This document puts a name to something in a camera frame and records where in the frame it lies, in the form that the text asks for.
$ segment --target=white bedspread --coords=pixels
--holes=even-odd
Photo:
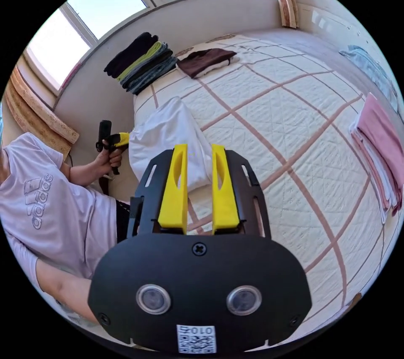
[[[364,104],[360,89],[277,41],[229,35],[183,56],[214,47],[234,50],[240,61],[197,80],[177,70],[159,79],[135,98],[135,127],[181,97],[210,143],[248,159],[272,237],[298,258],[311,289],[312,309],[289,342],[333,318],[380,270],[399,217],[389,216],[383,228],[348,133]],[[206,186],[189,194],[189,233],[208,232],[211,221]]]

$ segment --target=green towel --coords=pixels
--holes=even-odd
[[[144,60],[151,58],[162,46],[160,41],[157,41],[153,46],[140,58],[136,59],[130,66],[128,66],[118,77],[117,81],[121,81],[130,71],[138,64],[142,63]]]

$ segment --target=screw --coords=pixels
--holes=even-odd
[[[294,316],[290,321],[289,321],[289,327],[294,327],[296,323],[299,320],[299,316]]]
[[[192,252],[195,255],[202,256],[206,254],[206,245],[203,243],[196,243],[192,247]]]
[[[108,318],[108,316],[104,313],[100,313],[98,315],[100,322],[102,325],[110,325],[111,324],[111,320]]]

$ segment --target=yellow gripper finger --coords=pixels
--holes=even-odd
[[[231,183],[226,153],[223,146],[212,145],[212,200],[213,200],[213,229],[212,234],[218,230],[232,230],[239,225],[236,199]]]
[[[116,143],[114,146],[119,148],[122,146],[126,146],[127,144],[129,144],[129,134],[126,132],[120,132],[120,141],[118,143]]]
[[[171,158],[170,171],[161,203],[159,224],[164,229],[187,230],[188,190],[187,190],[187,145],[176,145]]]

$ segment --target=hand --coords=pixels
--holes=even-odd
[[[102,143],[108,146],[107,141],[103,140]],[[103,149],[101,153],[94,160],[94,164],[100,172],[100,177],[108,174],[112,167],[119,167],[122,163],[122,150],[116,149],[109,153],[108,149]]]

